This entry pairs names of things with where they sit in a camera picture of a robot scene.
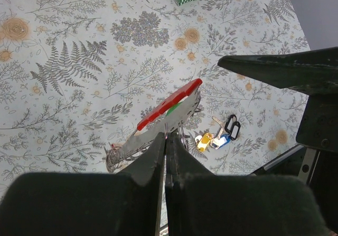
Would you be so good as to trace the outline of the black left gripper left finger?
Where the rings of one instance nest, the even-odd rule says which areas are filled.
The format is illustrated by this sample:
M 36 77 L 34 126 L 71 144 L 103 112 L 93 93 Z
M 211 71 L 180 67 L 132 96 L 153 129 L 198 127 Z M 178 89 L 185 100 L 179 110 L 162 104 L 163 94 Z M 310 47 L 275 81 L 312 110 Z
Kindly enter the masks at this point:
M 1 235 L 158 235 L 166 140 L 116 174 L 26 173 L 1 202 Z

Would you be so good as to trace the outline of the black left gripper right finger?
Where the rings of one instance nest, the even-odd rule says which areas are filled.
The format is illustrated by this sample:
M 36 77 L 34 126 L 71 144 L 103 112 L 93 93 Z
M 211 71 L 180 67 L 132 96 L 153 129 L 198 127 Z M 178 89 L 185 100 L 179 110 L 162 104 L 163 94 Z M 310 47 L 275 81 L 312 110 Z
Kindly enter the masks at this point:
M 217 176 L 166 140 L 170 235 L 327 235 L 310 188 L 293 176 Z

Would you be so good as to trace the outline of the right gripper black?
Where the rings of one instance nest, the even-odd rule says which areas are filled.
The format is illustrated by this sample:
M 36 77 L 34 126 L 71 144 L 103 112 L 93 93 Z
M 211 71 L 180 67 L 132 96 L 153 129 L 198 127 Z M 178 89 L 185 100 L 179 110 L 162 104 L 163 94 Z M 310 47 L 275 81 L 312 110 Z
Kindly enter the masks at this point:
M 337 230 L 337 47 L 280 55 L 224 56 L 218 66 L 309 96 L 296 142 L 306 147 L 298 177 Z

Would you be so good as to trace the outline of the metal key holder red handle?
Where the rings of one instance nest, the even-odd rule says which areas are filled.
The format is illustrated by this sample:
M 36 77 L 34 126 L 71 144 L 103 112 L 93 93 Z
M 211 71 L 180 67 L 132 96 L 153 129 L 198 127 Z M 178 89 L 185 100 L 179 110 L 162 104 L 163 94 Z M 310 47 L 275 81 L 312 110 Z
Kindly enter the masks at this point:
M 123 145 L 111 144 L 105 149 L 107 171 L 113 173 L 119 163 L 146 149 L 158 133 L 167 135 L 176 130 L 183 133 L 183 124 L 200 104 L 199 87 L 202 83 L 197 78 L 176 90 L 137 124 L 136 130 Z M 167 111 L 179 102 L 181 104 L 167 116 Z

